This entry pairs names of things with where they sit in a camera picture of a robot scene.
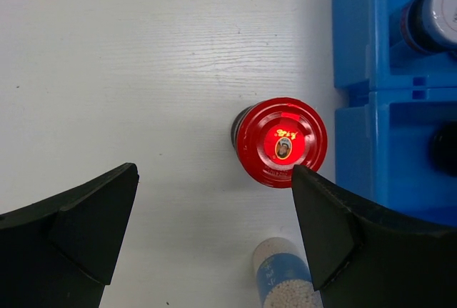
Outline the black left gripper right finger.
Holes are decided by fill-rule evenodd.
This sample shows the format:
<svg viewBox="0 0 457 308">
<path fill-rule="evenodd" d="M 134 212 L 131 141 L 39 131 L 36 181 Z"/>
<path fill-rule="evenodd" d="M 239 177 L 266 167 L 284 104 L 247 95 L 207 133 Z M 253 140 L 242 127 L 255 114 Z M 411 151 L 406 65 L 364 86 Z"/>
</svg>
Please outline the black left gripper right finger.
<svg viewBox="0 0 457 308">
<path fill-rule="evenodd" d="M 456 209 L 401 213 L 305 166 L 292 193 L 313 287 L 325 307 L 454 307 Z"/>
</svg>

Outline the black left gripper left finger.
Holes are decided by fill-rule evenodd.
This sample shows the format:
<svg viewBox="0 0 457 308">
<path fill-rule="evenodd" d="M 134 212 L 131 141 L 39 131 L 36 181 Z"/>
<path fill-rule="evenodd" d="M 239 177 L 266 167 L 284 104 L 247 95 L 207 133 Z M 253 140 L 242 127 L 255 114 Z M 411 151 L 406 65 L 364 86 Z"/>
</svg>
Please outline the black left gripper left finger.
<svg viewBox="0 0 457 308">
<path fill-rule="evenodd" d="M 139 183 L 125 163 L 1 215 L 2 307 L 98 307 L 114 275 Z"/>
</svg>

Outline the silver-lid spice bottle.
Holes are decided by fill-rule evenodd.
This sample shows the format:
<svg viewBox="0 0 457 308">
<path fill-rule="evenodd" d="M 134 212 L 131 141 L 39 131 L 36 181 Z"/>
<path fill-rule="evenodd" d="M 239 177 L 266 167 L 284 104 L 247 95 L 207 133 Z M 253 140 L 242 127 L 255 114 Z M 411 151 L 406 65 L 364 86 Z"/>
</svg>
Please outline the silver-lid spice bottle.
<svg viewBox="0 0 457 308">
<path fill-rule="evenodd" d="M 262 307 L 323 306 L 309 268 L 291 241 L 281 237 L 262 241 L 253 252 L 253 270 Z"/>
</svg>

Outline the red-lid sauce jar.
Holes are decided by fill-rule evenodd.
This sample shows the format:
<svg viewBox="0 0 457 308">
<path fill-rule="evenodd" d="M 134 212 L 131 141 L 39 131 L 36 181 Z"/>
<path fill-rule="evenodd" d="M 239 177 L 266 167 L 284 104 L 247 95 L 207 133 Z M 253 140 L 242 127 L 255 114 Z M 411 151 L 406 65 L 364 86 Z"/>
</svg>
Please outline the red-lid sauce jar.
<svg viewBox="0 0 457 308">
<path fill-rule="evenodd" d="M 456 177 L 456 122 L 443 124 L 431 137 L 428 154 L 436 171 Z"/>
<path fill-rule="evenodd" d="M 242 110 L 231 126 L 231 143 L 242 167 L 258 183 L 291 187 L 296 165 L 318 171 L 328 150 L 320 115 L 308 104 L 276 97 Z"/>
</svg>

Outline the grey-lid dark jar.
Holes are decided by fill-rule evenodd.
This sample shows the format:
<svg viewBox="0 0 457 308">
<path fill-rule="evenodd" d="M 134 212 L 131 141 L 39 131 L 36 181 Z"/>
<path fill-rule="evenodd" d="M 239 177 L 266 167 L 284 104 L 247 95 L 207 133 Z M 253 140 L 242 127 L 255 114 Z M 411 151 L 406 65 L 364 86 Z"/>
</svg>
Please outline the grey-lid dark jar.
<svg viewBox="0 0 457 308">
<path fill-rule="evenodd" d="M 402 39 L 414 51 L 456 50 L 456 0 L 411 0 L 401 12 Z"/>
</svg>

